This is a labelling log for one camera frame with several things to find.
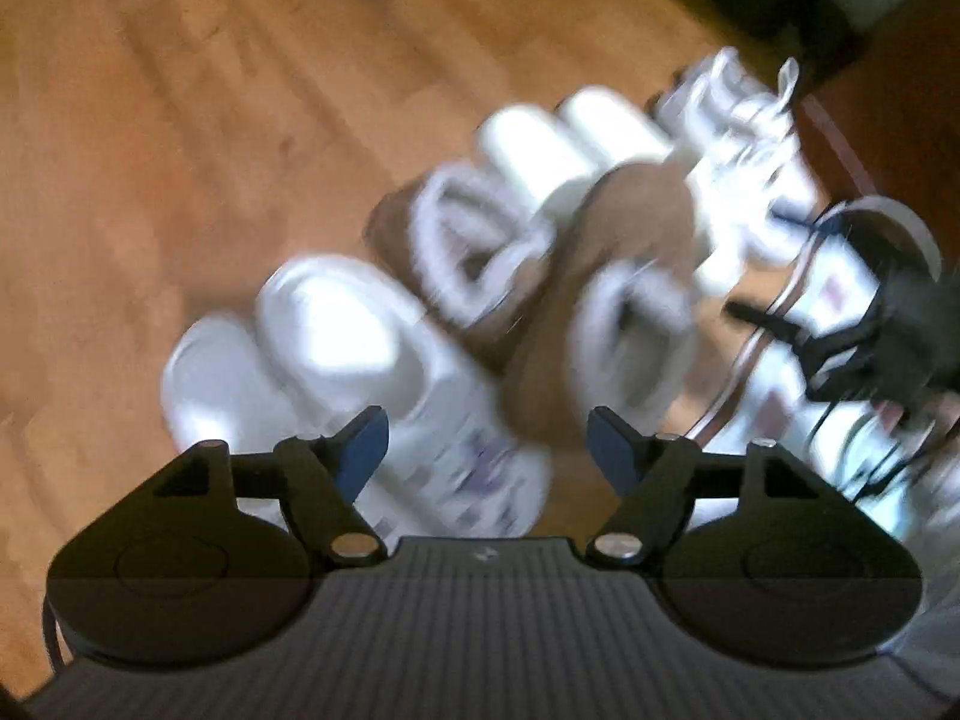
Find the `white lace sneaker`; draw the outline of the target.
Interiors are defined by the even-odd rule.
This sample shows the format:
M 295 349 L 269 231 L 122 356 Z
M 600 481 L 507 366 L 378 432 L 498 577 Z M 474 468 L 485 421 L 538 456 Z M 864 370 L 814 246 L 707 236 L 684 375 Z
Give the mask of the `white lace sneaker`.
M 770 197 L 750 167 L 737 164 L 745 143 L 724 135 L 708 99 L 708 73 L 686 80 L 651 104 L 654 121 L 699 155 L 686 173 L 703 236 L 695 283 L 705 296 L 726 296 L 750 263 L 786 266 L 804 247 L 797 227 L 775 218 Z
M 736 49 L 723 47 L 709 66 L 708 99 L 722 133 L 745 143 L 737 164 L 755 172 L 771 208 L 805 218 L 818 205 L 818 187 L 794 121 L 799 80 L 794 57 L 779 67 L 776 86 L 770 88 L 745 70 Z

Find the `tan fleece boot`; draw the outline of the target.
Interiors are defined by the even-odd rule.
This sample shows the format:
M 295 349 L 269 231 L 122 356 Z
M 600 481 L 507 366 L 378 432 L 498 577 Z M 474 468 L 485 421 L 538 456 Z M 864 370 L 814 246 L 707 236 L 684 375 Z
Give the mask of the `tan fleece boot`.
M 697 355 L 695 204 L 673 164 L 626 163 L 587 192 L 555 252 L 501 406 L 524 439 L 581 444 L 607 406 L 652 433 Z
M 444 330 L 500 374 L 550 271 L 551 221 L 467 161 L 436 166 L 382 197 L 364 242 Z

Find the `white clog with charms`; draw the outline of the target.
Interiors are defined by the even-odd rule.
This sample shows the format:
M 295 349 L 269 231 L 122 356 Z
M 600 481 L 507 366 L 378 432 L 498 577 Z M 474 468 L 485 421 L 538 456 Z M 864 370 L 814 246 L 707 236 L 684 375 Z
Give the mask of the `white clog with charms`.
M 516 538 L 537 523 L 547 452 L 506 427 L 493 377 L 398 281 L 343 255 L 298 257 L 262 286 L 256 317 L 317 426 L 336 431 L 368 406 L 386 411 L 386 456 L 356 507 L 387 544 Z

